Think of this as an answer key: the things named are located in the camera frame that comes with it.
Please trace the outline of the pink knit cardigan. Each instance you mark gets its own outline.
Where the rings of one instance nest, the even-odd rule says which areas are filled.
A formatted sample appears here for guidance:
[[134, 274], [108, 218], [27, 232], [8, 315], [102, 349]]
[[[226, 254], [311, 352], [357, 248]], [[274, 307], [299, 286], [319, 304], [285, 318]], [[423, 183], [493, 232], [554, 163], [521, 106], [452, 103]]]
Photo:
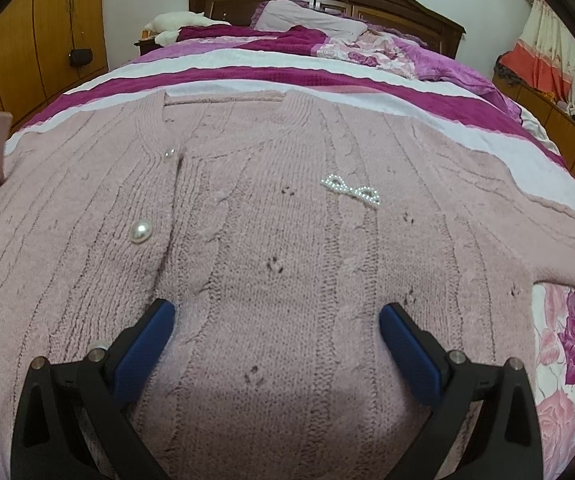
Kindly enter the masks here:
[[575, 211], [417, 119], [301, 92], [165, 92], [29, 132], [1, 163], [0, 478], [30, 361], [155, 299], [172, 339], [132, 415], [175, 479], [380, 479], [424, 412], [379, 311], [535, 357], [534, 284], [575, 287]]

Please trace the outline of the wooden side cabinet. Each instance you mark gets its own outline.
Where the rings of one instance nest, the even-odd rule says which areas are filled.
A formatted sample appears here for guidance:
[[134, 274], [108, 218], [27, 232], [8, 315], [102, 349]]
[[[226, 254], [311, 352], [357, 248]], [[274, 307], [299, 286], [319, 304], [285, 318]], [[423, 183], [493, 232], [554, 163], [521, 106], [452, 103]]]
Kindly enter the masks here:
[[546, 96], [522, 82], [511, 82], [493, 75], [493, 83], [502, 93], [527, 108], [538, 119], [549, 138], [557, 144], [565, 166], [575, 177], [575, 119]]

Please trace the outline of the small black hanging bag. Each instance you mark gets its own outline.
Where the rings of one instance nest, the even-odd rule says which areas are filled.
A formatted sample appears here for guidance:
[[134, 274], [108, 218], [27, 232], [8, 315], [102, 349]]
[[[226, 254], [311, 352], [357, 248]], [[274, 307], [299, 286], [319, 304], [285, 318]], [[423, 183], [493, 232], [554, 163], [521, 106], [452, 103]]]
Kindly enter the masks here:
[[68, 62], [75, 68], [89, 65], [94, 60], [94, 52], [91, 49], [73, 49], [68, 55]]

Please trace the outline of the dark wooden nightstand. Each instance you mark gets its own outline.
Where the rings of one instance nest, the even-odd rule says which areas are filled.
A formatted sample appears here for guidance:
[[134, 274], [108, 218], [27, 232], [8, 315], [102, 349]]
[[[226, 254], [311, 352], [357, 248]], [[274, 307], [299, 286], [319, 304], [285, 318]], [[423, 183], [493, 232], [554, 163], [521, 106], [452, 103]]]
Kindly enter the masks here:
[[155, 42], [154, 37], [140, 39], [135, 42], [135, 46], [138, 48], [140, 56], [161, 49], [161, 46]]

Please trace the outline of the orange wooden wardrobe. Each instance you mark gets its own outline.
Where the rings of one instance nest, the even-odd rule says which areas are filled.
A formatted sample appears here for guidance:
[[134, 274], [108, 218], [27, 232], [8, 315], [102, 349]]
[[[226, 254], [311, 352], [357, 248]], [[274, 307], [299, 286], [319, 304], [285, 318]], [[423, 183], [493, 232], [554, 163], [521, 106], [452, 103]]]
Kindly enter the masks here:
[[[85, 48], [94, 60], [72, 67], [71, 50]], [[107, 71], [102, 0], [12, 0], [0, 14], [0, 110], [14, 130]]]

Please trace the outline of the white plush toy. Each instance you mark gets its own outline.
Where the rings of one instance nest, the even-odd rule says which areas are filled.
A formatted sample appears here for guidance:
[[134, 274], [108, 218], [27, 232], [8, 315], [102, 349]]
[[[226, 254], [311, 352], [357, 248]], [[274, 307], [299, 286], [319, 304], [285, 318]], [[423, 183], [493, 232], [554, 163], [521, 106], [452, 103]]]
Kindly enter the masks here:
[[228, 25], [225, 21], [207, 18], [203, 13], [191, 11], [176, 11], [158, 15], [143, 27], [141, 39], [153, 39], [158, 47], [168, 47], [177, 41], [179, 32], [184, 27], [206, 27], [212, 25]]

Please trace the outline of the red white curtain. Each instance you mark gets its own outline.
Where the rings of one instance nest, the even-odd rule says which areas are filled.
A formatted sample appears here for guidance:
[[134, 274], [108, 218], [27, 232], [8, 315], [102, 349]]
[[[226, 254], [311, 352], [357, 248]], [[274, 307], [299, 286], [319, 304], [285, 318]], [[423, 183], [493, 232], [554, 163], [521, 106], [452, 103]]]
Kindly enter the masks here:
[[499, 63], [530, 87], [575, 106], [575, 38], [545, 0], [534, 0], [513, 49]]

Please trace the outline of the purple floral folded quilt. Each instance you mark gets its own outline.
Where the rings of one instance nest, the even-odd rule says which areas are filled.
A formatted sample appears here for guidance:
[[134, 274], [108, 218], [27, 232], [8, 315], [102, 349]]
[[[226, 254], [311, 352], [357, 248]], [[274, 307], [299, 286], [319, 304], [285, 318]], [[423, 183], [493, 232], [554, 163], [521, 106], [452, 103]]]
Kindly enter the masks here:
[[318, 58], [370, 66], [408, 79], [451, 82], [484, 99], [519, 124], [522, 110], [473, 68], [389, 32], [368, 28], [356, 40], [329, 38]]

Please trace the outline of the floral magenta striped bedspread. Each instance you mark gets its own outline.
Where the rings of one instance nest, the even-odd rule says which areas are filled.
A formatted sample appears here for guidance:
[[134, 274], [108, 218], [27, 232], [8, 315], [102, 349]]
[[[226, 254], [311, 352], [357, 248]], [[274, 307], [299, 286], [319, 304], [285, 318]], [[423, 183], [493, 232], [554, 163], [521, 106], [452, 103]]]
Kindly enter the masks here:
[[[255, 90], [304, 91], [332, 102], [413, 117], [474, 151], [496, 156], [531, 195], [575, 210], [575, 177], [557, 144], [525, 107], [519, 124], [470, 91], [444, 81], [408, 79], [378, 68], [318, 58], [329, 38], [318, 30], [259, 32], [212, 25], [181, 29], [177, 41], [65, 91], [22, 127], [45, 133], [83, 110], [100, 110], [164, 90], [172, 96]], [[575, 287], [533, 292], [537, 407], [545, 476], [575, 457]]]

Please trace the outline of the pink ruffled pillow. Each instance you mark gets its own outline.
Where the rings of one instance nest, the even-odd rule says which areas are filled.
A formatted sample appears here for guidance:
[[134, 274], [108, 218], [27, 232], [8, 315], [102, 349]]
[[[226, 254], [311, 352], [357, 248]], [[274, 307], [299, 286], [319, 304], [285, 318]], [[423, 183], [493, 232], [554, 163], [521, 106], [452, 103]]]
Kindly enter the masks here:
[[301, 26], [344, 41], [356, 41], [368, 30], [368, 25], [361, 21], [312, 10], [293, 0], [265, 2], [254, 14], [251, 26], [259, 32], [287, 32]]

